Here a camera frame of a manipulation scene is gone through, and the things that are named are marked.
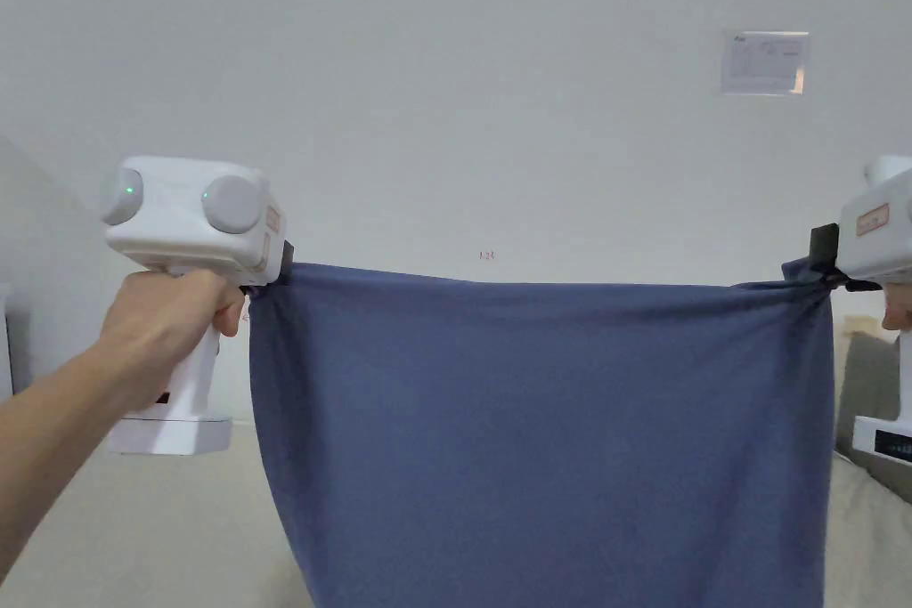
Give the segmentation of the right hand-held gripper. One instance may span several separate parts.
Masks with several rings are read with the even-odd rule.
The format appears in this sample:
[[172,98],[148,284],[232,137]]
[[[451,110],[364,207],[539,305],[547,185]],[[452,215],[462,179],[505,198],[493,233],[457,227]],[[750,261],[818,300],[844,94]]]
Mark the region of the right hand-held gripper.
[[[838,222],[810,233],[810,269],[829,289],[881,291],[911,282],[911,159],[883,156],[866,165],[867,188],[842,207]],[[911,464],[911,335],[900,332],[899,415],[856,417],[852,447]]]

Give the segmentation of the person's right hand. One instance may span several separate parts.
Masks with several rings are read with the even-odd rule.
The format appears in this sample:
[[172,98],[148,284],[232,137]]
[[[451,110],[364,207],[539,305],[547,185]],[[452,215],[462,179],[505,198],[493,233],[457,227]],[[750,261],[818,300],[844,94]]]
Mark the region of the person's right hand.
[[882,328],[887,331],[908,332],[912,329],[911,284],[889,284],[883,287],[884,315]]

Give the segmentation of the person's left hand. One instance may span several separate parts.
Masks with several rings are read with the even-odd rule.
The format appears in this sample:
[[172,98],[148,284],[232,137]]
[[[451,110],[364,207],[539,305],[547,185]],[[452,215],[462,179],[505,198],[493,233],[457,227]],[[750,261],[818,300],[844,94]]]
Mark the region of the person's left hand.
[[239,288],[208,270],[127,275],[94,344],[119,409],[132,413],[155,403],[210,329],[236,336],[245,301]]

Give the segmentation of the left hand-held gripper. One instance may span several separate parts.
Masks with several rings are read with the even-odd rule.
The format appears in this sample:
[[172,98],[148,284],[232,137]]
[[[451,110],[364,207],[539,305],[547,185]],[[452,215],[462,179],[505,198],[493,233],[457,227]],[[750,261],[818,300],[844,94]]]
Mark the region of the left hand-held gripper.
[[[102,211],[108,245],[143,268],[199,269],[259,298],[292,272],[288,221],[267,177],[228,162],[133,157],[117,169]],[[120,454],[196,456],[228,449],[232,421],[208,411],[221,337],[209,328],[149,409],[110,432]]]

